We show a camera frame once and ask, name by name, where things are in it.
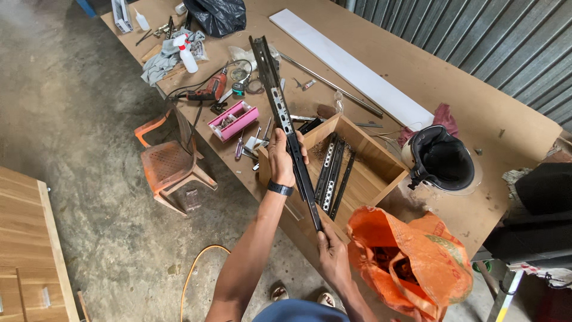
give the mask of sandal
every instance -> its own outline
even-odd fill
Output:
[[[287,300],[287,299],[289,299],[288,291],[286,291],[286,289],[283,286],[278,286],[270,294],[270,299],[274,302],[280,301],[280,300]]]
[[[336,301],[333,299],[333,296],[328,292],[323,292],[318,296],[318,300],[316,301],[320,304],[324,304],[328,307],[336,307]]]

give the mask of workbench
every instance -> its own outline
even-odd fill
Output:
[[[137,8],[147,18],[149,25],[156,29],[165,24],[170,15],[176,15],[174,7],[179,3],[180,0],[139,0],[130,4],[130,10],[134,17],[134,8]],[[534,168],[545,157],[561,133],[559,125],[540,113],[333,2],[245,0],[245,4],[247,28],[244,31],[222,39],[207,37],[204,44],[210,61],[199,62],[197,73],[177,73],[173,77],[159,81],[158,87],[164,93],[169,93],[178,87],[200,83],[227,61],[232,60],[228,46],[249,50],[248,36],[265,35],[268,42],[277,50],[373,105],[268,19],[282,9],[290,9],[431,113],[440,103],[451,106],[451,113],[459,127],[459,138],[470,151],[482,150],[478,161],[484,174],[476,191],[461,197],[436,194],[434,190],[422,186],[415,191],[407,191],[401,189],[402,183],[400,183],[398,188],[380,202],[379,206],[396,217],[409,221],[421,217],[422,206],[427,204],[445,222],[452,235],[464,243],[469,258],[477,252],[508,207],[508,189],[501,178],[502,174],[521,167]],[[102,19],[141,65],[141,58],[164,39],[164,36],[160,39],[150,37],[139,46],[135,46],[145,34],[138,26],[134,26],[135,31],[122,34],[116,28],[111,13],[102,16]],[[315,116],[319,104],[333,105],[334,91],[320,82],[305,92],[296,88],[293,77],[301,83],[309,81],[312,77],[286,61],[280,63],[280,77],[286,79],[284,96],[291,114]],[[229,78],[227,89],[232,82]],[[229,107],[239,100],[236,96],[230,97],[227,100]],[[272,112],[266,94],[246,95],[244,100],[249,105],[258,107],[260,112],[258,123],[254,123],[244,132],[244,137],[247,139],[256,135],[258,126],[262,126],[264,130]],[[252,171],[253,160],[243,156],[239,161],[235,161],[237,136],[225,144],[214,136],[207,122],[212,120],[215,114],[208,109],[208,105],[210,102],[205,102],[196,131],[252,195],[261,201],[266,188],[259,182],[256,172]],[[179,101],[177,106],[191,123],[195,120],[198,102]],[[373,121],[382,124],[383,129],[372,129],[377,132],[388,133],[400,129],[400,125],[388,115],[380,119],[346,98],[344,98],[344,116],[354,123]],[[389,136],[397,138],[399,133]],[[386,146],[385,141],[378,138],[376,140],[383,147]],[[288,209],[285,209],[280,227],[308,261],[317,267],[315,241],[300,231],[295,220],[290,215],[285,215],[287,212]],[[366,300],[375,306],[375,311],[380,314],[386,311],[373,291],[369,291],[363,283],[360,283],[360,289]]]

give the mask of pink plastic box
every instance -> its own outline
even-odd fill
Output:
[[[215,117],[214,120],[210,121],[209,127],[223,143],[232,138],[233,135],[237,134],[248,124],[254,122],[258,117],[258,109],[256,107],[251,107],[245,101],[240,101],[236,103],[233,107],[227,109],[226,112]],[[218,128],[223,120],[231,120],[232,122],[228,124],[223,129]]]

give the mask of black wristwatch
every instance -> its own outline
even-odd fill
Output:
[[[268,181],[268,190],[274,191],[275,193],[279,193],[281,195],[290,196],[294,191],[294,188],[283,186],[282,184],[277,184],[276,182],[270,179]]]

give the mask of white panel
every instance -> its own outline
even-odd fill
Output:
[[[319,33],[290,10],[284,9],[270,20],[289,34],[338,75],[414,131],[431,125],[433,114],[373,72],[340,46]]]

